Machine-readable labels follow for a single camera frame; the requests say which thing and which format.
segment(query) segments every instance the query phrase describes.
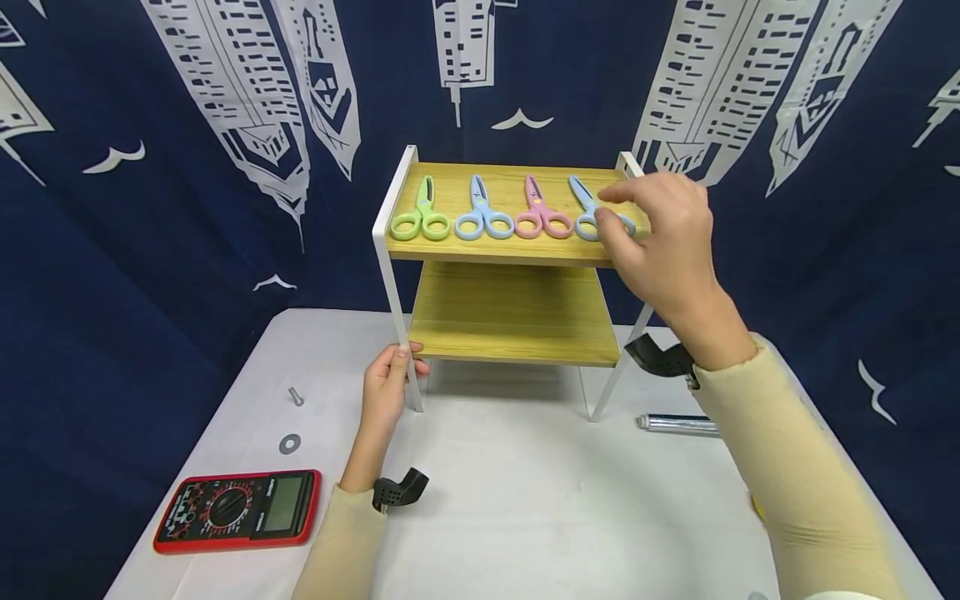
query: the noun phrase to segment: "white table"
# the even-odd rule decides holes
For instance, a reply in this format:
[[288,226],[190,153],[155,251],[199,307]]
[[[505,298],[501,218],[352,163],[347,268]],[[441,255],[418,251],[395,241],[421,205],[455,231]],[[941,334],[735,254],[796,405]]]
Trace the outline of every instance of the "white table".
[[[107,598],[289,598],[306,546],[160,556],[152,539],[162,512],[184,477],[288,468],[324,474],[325,506],[359,420],[362,372],[393,333],[389,314],[275,317]],[[676,342],[667,329],[652,335],[662,347]],[[373,598],[779,597],[763,526],[723,443],[636,427],[641,413],[701,414],[681,379],[630,369],[606,416],[590,423],[575,368],[433,368],[426,412],[404,415],[384,471],[399,480],[416,467],[430,485],[391,512]],[[608,372],[584,369],[587,397]],[[281,455],[289,433],[302,444]],[[941,598],[882,515],[909,596]]]

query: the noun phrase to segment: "scissors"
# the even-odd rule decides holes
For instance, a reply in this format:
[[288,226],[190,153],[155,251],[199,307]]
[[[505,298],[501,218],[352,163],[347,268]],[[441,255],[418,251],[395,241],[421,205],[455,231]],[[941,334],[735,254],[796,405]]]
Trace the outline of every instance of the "scissors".
[[[467,214],[460,215],[457,219],[454,231],[457,237],[462,240],[475,240],[486,230],[490,237],[505,240],[514,234],[514,220],[505,212],[497,212],[490,208],[490,199],[487,197],[487,187],[479,175],[474,175],[470,180],[470,201],[473,203],[473,210]],[[464,223],[473,223],[476,225],[474,231],[464,231]],[[507,228],[497,229],[494,223],[504,223]]]
[[[537,185],[537,180],[535,180],[532,175],[527,176],[524,188],[527,192],[527,205],[530,206],[530,210],[518,214],[516,216],[516,223],[519,225],[521,221],[525,221],[532,223],[534,228],[516,228],[516,234],[526,239],[532,239],[540,235],[541,231],[546,231],[547,235],[555,237],[558,240],[570,237],[570,234],[573,233],[573,222],[562,212],[549,208],[543,202],[543,194],[540,192],[540,186]],[[551,221],[560,221],[564,224],[565,228],[557,229],[553,227],[550,223]]]
[[[404,224],[412,227],[400,229],[399,227]],[[440,225],[443,229],[431,229],[431,225]],[[420,191],[417,192],[417,210],[397,215],[390,222],[390,234],[403,242],[414,239],[421,231],[423,237],[435,242],[445,239],[450,234],[450,220],[446,215],[433,210],[433,178],[429,175],[420,183]]]
[[[596,217],[593,216],[593,212],[597,209],[597,203],[593,200],[593,195],[587,191],[587,187],[577,179],[576,175],[571,175],[569,181],[570,187],[573,189],[573,194],[577,197],[577,202],[584,208],[584,214],[577,217],[577,224],[575,226],[577,235],[588,242],[595,242],[599,239],[599,236],[596,233],[584,230],[583,225],[591,225],[596,229],[597,220]],[[623,221],[623,226],[627,228],[630,237],[634,237],[636,233],[636,225],[634,225],[634,222],[627,218],[626,215],[618,214],[616,216],[620,217],[620,221]]]

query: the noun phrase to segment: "red multimeter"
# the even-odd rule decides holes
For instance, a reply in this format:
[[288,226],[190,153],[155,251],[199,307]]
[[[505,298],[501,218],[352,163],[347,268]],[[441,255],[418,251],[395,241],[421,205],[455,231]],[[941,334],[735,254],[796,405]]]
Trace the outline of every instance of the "red multimeter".
[[247,550],[307,541],[319,508],[317,470],[283,470],[180,483],[156,530],[160,554]]

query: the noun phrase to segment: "scissors blade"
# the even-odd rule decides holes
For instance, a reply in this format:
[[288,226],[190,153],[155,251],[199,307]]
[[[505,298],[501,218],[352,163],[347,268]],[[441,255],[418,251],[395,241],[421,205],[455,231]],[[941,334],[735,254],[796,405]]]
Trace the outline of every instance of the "scissors blade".
[[433,204],[433,178],[429,175],[420,182],[420,190],[417,192],[417,204]]
[[487,186],[484,185],[483,179],[479,175],[474,175],[470,180],[470,196],[476,200],[482,200],[485,204],[488,204]]
[[534,179],[534,176],[528,175],[526,186],[527,188],[527,199],[529,200],[539,200],[540,204],[543,204],[543,194],[540,192],[540,185],[537,183],[537,180]]
[[592,206],[596,206],[596,202],[593,200],[593,195],[590,194],[587,187],[580,181],[576,175],[571,175],[569,178],[570,188],[573,190],[573,195],[577,197],[577,202],[580,203],[580,206],[584,210],[590,209]]

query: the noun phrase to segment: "green scissors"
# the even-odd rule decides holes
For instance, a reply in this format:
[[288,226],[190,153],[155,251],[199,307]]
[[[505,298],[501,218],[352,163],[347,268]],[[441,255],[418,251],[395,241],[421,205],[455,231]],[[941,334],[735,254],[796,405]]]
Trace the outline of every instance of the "green scissors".
[[[399,228],[401,225],[411,227],[401,230]],[[441,225],[443,229],[431,229],[431,225]],[[390,222],[390,234],[402,242],[414,239],[421,231],[423,237],[435,242],[445,239],[450,234],[450,220],[446,215],[433,210],[433,178],[429,175],[423,178],[420,191],[417,192],[416,212],[397,215]]]

